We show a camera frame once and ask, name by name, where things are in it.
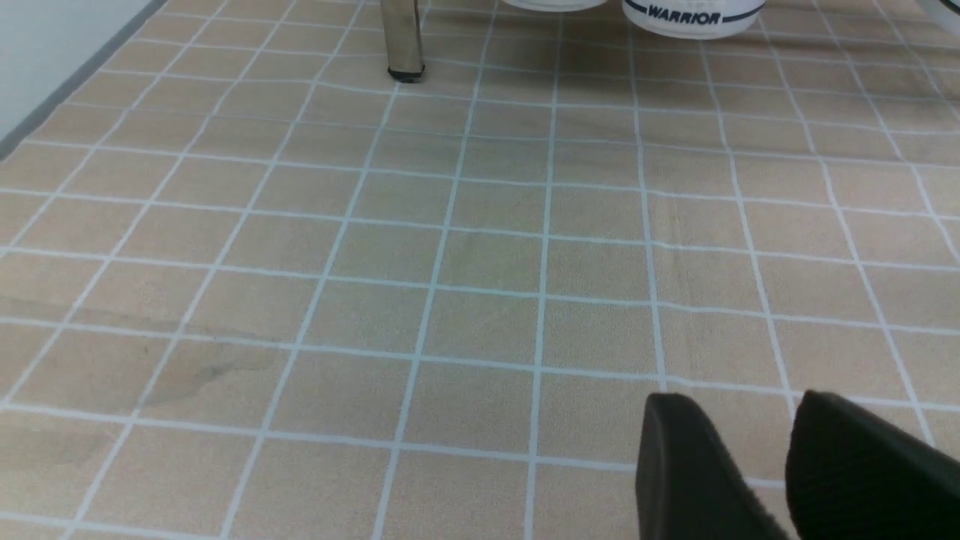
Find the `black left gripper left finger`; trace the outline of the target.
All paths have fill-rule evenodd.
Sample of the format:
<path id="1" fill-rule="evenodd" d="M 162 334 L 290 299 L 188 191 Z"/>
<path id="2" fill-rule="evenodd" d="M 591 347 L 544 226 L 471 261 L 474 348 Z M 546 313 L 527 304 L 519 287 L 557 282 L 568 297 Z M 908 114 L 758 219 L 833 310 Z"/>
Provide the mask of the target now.
<path id="1" fill-rule="evenodd" d="M 788 539 L 705 411 L 680 393 L 646 397 L 635 503 L 641 539 Z"/>

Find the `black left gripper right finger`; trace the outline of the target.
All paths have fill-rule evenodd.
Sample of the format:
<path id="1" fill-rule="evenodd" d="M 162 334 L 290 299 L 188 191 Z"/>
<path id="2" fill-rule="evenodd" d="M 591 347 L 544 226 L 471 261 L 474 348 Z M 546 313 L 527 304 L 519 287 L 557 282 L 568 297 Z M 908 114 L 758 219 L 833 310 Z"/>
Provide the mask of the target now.
<path id="1" fill-rule="evenodd" d="M 802 539 L 956 539 L 959 464 L 856 403 L 805 391 L 785 464 Z"/>

